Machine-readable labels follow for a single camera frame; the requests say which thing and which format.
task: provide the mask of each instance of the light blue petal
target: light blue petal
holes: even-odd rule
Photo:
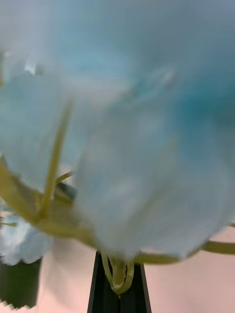
[[[85,82],[93,85],[85,89]],[[55,75],[26,73],[0,89],[0,151],[9,169],[20,174],[29,187],[43,191],[52,146],[69,97],[74,97],[75,106],[61,163],[71,168],[78,162],[105,105],[115,99],[121,88],[104,89],[104,84],[99,86],[98,81],[89,78],[85,82],[78,81],[69,88]]]
[[[0,90],[0,151],[29,187],[43,189],[62,98],[49,75],[22,75]]]
[[[47,51],[66,73],[138,79],[172,63],[234,55],[232,0],[63,0],[45,2]]]
[[[235,72],[212,65],[117,104],[87,145],[75,209],[111,255],[185,257],[234,219]]]
[[[33,263],[51,247],[53,238],[35,228],[19,216],[3,219],[4,223],[17,223],[16,227],[2,225],[0,230],[0,256],[2,262],[15,265],[20,261]]]

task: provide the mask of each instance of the flower petal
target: flower petal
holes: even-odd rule
[[[17,215],[7,216],[0,230],[0,255],[2,262],[15,265],[20,261],[33,263],[40,259],[52,246],[53,238],[35,228]]]
[[[234,219],[234,86],[210,69],[111,108],[87,145],[75,209],[109,254],[186,257]]]

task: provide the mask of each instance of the white flower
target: white flower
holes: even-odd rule
[[[23,218],[13,214],[10,208],[2,206],[1,210],[11,213],[1,221],[3,225],[0,228],[0,256],[3,263],[33,263],[52,247],[51,236],[32,227]]]

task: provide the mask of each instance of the beige background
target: beige background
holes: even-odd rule
[[[235,242],[235,229],[217,239]],[[57,240],[43,261],[33,313],[86,313],[95,252]],[[200,252],[178,265],[145,266],[152,313],[228,313],[235,310],[235,256]],[[0,313],[10,312],[0,305]]]

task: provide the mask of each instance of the blurry petal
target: blurry petal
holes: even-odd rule
[[[116,105],[91,138],[76,209],[111,255],[185,257],[234,219],[234,83],[221,68],[207,80],[210,69],[183,71],[129,111]]]
[[[0,91],[0,151],[32,188],[43,189],[62,98],[58,79],[49,75],[22,75]]]
[[[21,260],[33,263],[51,248],[53,238],[36,230],[21,217],[7,216],[3,222],[17,223],[17,226],[3,225],[0,229],[2,262],[8,265],[15,265]]]

